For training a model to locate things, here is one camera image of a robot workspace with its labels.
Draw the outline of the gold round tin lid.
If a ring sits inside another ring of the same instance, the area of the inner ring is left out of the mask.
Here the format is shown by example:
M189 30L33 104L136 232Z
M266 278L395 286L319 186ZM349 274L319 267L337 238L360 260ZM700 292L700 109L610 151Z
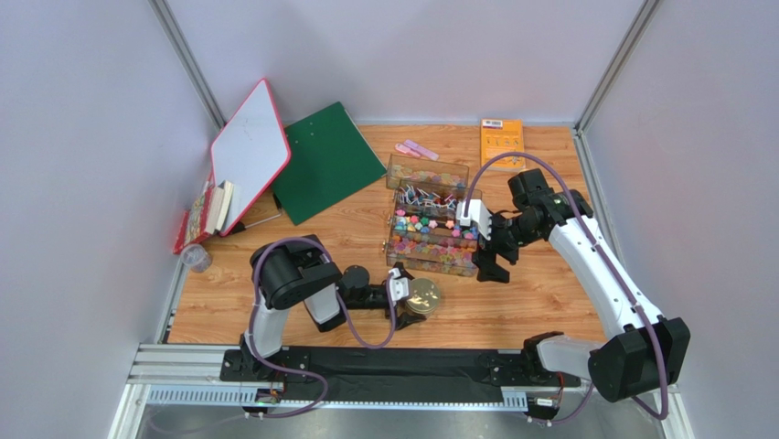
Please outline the gold round tin lid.
M410 281L410 293L405 302L430 301L437 303L439 306L441 299L442 292L432 280L427 278L415 278Z

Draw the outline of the clear round plastic jar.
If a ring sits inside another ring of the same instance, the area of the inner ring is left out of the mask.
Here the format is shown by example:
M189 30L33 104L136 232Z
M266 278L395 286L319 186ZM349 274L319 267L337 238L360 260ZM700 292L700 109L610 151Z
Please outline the clear round plastic jar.
M430 301L404 303L404 309L407 315L427 319L437 309L438 304Z

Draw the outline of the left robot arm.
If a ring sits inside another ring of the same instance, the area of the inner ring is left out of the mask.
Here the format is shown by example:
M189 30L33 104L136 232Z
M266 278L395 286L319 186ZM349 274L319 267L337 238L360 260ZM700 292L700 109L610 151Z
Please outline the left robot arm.
M281 351L290 310L299 304L320 332L343 324L355 331L351 310L384 311L390 321L384 341L371 344L356 337L369 349L386 347L403 326L398 307L411 297L414 277L401 262L389 269L384 281L373 284L362 266L341 270L319 238L310 234L261 247L251 256L250 265L254 300L240 349L254 368Z

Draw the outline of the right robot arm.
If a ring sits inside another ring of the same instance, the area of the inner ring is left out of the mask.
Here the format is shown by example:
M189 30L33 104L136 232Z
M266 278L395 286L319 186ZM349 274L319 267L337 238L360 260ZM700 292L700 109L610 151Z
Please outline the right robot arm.
M675 384L690 330L682 318L665 317L630 278L581 193L555 191L538 169L521 172L507 184L518 211L514 217L488 209L471 194L456 209L458 225L477 236L473 262L478 281L508 283L508 270L497 258L516 263L521 248L546 241L571 268L607 338L598 343L560 331L528 338L523 347L527 374L561 372L588 380L609 402Z

